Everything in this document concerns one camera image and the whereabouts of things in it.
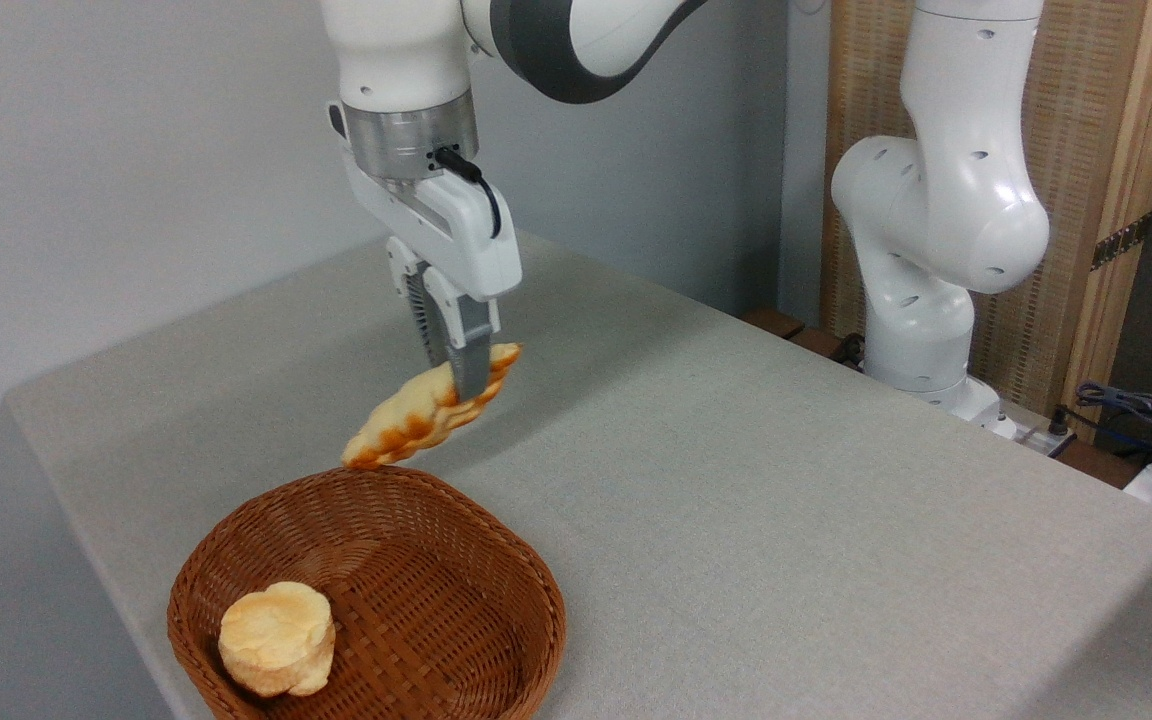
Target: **toy bread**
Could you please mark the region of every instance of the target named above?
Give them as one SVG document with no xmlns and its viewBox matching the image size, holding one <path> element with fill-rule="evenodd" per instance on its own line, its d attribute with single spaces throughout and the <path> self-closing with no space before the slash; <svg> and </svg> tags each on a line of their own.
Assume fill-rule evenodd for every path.
<svg viewBox="0 0 1152 720">
<path fill-rule="evenodd" d="M 457 397 L 447 363 L 404 382 L 396 395 L 372 410 L 366 424 L 346 446 L 340 462 L 346 468 L 371 470 L 442 442 L 454 429 L 483 414 L 521 353 L 522 346 L 517 343 L 493 344 L 488 387 L 483 395 L 465 402 Z"/>
<path fill-rule="evenodd" d="M 305 584 L 274 583 L 229 606 L 219 644 L 230 679 L 260 697 L 316 694 L 332 670 L 332 607 Z"/>
</svg>

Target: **brown woven basket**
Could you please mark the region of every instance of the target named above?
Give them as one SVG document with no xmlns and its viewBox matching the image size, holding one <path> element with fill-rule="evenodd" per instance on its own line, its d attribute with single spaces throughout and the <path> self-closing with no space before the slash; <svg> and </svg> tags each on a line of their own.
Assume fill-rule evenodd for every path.
<svg viewBox="0 0 1152 720">
<path fill-rule="evenodd" d="M 220 617 L 296 579 L 338 627 L 328 684 L 263 700 L 220 662 Z M 198 544 L 168 605 L 180 665 L 215 717 L 525 719 L 566 642 L 550 569 L 500 521 L 433 475 L 329 470 L 248 501 Z"/>
</svg>

